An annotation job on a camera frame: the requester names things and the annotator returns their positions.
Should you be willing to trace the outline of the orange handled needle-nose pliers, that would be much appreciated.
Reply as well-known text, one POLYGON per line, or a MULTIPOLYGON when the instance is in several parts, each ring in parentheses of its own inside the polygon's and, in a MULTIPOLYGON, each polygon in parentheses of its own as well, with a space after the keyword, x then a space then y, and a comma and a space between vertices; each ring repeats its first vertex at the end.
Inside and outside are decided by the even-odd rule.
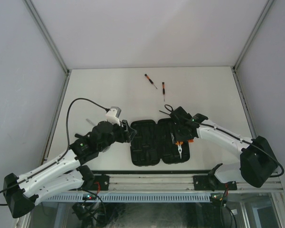
POLYGON ((173 133, 171 133, 171 140, 172 140, 172 143, 177 146, 178 153, 179 153, 179 156, 180 156, 180 159, 181 159, 181 158, 182 158, 182 145, 183 145, 183 142, 177 141, 177 140, 175 139, 173 133))

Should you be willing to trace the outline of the black plastic tool case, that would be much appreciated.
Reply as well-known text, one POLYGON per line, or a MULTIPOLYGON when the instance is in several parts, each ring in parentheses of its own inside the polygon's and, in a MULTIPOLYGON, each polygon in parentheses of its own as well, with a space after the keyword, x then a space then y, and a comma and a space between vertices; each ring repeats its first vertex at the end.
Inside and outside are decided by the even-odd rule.
POLYGON ((135 166, 154 166, 160 161, 165 164, 184 163, 190 159, 188 142, 179 146, 173 141, 176 124, 170 118, 154 120, 140 120, 131 123, 137 131, 131 141, 131 160, 135 166))

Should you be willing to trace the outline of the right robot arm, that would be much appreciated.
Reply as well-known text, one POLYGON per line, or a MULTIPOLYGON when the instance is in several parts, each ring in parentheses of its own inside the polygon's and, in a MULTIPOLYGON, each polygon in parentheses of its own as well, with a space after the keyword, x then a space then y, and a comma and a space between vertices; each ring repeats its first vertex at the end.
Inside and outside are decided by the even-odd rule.
POLYGON ((215 143, 236 157, 236 162, 219 163, 207 174, 213 190, 237 181, 245 181, 253 187, 260 188, 269 178, 277 178, 284 174, 284 168, 275 157, 266 138, 249 138, 235 134, 215 124, 207 116, 199 113, 190 115, 181 106, 173 109, 171 105, 166 104, 164 107, 176 124, 176 142, 203 139, 215 143))

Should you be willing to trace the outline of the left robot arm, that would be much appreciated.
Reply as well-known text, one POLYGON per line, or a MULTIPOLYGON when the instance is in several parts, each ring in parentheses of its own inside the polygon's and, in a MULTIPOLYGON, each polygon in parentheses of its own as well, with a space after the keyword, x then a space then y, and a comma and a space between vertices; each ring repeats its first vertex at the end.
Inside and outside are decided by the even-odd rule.
POLYGON ((77 135, 67 151, 56 158, 22 175, 5 176, 3 196, 12 217, 20 218, 64 191, 91 189, 95 179, 86 163, 113 143, 130 143, 136 134, 126 120, 121 124, 101 121, 86 135, 77 135))

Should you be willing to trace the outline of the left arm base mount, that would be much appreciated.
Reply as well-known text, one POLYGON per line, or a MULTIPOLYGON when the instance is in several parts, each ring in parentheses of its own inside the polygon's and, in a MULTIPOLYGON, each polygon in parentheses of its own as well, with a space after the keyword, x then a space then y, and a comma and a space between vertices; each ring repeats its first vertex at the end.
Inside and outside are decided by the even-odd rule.
POLYGON ((109 189, 110 177, 105 174, 95 175, 94 182, 87 187, 90 191, 107 191, 109 189))

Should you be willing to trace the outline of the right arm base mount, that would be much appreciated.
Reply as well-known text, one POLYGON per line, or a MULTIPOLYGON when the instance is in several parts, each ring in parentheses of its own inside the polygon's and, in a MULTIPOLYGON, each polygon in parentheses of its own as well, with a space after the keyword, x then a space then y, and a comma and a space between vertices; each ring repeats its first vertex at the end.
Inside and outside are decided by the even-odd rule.
POLYGON ((222 163, 219 163, 212 170, 210 170, 207 175, 193 176, 194 190, 237 190, 238 188, 235 181, 222 183, 215 177, 215 171, 222 165, 222 163))

